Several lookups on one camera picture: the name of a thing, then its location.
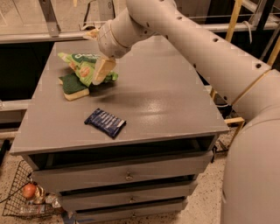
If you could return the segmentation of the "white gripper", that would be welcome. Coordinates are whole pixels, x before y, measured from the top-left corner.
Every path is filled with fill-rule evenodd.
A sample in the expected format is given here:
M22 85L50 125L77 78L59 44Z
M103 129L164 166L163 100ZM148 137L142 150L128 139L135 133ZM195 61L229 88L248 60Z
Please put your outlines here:
M125 8L116 18L108 20L98 32L98 46L107 57L100 57L94 66L92 83L101 84L116 66L116 59L128 53L132 46L155 34L154 31L135 22Z

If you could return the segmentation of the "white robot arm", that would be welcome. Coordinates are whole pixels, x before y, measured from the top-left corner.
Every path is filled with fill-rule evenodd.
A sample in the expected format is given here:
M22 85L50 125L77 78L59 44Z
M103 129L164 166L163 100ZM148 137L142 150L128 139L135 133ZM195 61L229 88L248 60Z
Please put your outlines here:
M183 16L174 0L126 0L95 34L103 54L165 37L246 121L225 165L220 224L280 224L280 73Z

